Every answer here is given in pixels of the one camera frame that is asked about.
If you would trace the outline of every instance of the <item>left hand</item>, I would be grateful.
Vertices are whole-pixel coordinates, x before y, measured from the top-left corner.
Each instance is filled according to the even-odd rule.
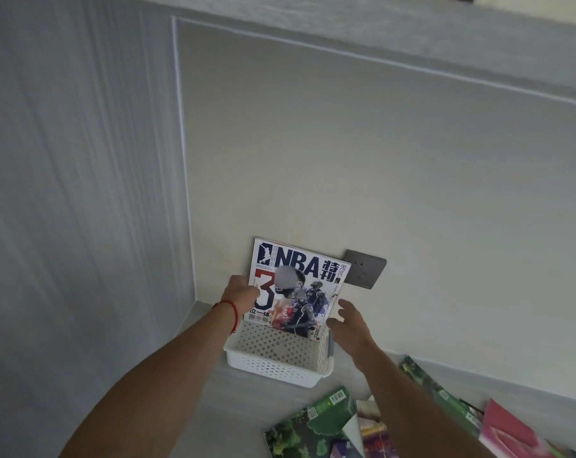
[[[244,315],[252,310],[254,301],[260,295],[256,286],[248,286],[247,278],[240,275],[233,275],[226,285],[220,300],[230,300],[237,307],[240,315]]]

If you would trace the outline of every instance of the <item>pink book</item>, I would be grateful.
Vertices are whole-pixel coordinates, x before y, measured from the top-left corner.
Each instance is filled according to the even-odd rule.
[[[553,458],[546,440],[493,400],[485,409],[479,440],[499,458]]]

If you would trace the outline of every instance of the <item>forearm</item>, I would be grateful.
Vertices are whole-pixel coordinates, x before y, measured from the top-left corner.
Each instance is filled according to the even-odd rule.
[[[362,349],[354,361],[368,381],[401,458],[493,456],[400,372],[381,349]]]
[[[232,307],[218,305],[131,369],[87,416],[61,458],[169,455],[234,323]]]

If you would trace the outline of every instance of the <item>hand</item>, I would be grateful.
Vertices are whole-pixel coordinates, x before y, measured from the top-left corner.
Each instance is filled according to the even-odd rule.
[[[230,300],[237,307],[239,315],[244,315],[252,310],[254,301],[259,295],[260,291],[256,286],[247,285],[246,277],[233,275],[220,300]]]
[[[341,307],[338,314],[343,317],[344,321],[340,322],[336,318],[329,318],[326,320],[326,325],[332,331],[335,342],[351,355],[357,366],[360,354],[366,351],[379,350],[379,348],[354,304],[343,299],[339,299],[338,304]]]

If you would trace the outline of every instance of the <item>nba logo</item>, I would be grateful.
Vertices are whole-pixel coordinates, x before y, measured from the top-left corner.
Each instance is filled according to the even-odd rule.
[[[256,263],[260,265],[271,265],[271,253],[273,252],[273,246],[268,242],[261,243],[258,246],[258,258]]]

